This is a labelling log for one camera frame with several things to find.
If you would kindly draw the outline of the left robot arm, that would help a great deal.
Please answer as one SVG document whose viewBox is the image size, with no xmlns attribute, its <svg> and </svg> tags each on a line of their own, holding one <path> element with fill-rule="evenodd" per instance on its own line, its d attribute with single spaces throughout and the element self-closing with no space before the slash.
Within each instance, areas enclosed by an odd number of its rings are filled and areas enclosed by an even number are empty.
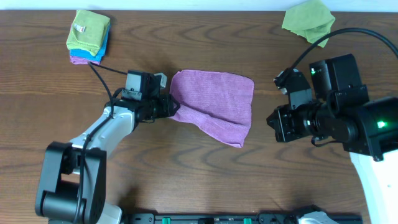
<svg viewBox="0 0 398 224">
<path fill-rule="evenodd" d="M 114 98 L 85 132 L 67 143 L 51 142 L 44 155 L 35 212 L 50 221 L 99 223 L 105 208 L 106 163 L 139 123 L 174 116 L 171 95 L 142 101 Z"/>
</svg>

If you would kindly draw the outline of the purple microfiber cloth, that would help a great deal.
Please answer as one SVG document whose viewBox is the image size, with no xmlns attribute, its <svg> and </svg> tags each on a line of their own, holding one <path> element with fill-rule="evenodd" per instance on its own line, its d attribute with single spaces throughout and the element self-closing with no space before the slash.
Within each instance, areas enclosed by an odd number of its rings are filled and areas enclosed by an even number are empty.
<svg viewBox="0 0 398 224">
<path fill-rule="evenodd" d="M 252 79 L 227 72 L 181 70 L 172 78 L 170 94 L 180 103 L 172 119 L 194 124 L 229 146 L 244 146 L 252 124 Z"/>
</svg>

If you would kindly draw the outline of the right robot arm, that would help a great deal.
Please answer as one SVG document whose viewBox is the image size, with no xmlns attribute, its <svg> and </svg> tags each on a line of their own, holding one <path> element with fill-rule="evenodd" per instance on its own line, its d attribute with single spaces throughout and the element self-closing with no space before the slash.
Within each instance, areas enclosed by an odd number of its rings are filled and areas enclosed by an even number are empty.
<svg viewBox="0 0 398 224">
<path fill-rule="evenodd" d="M 397 223 L 397 98 L 371 101 L 351 54 L 311 63 L 311 82 L 297 69 L 274 78 L 288 96 L 267 118 L 278 142 L 310 136 L 340 143 L 363 186 L 372 223 Z"/>
</svg>

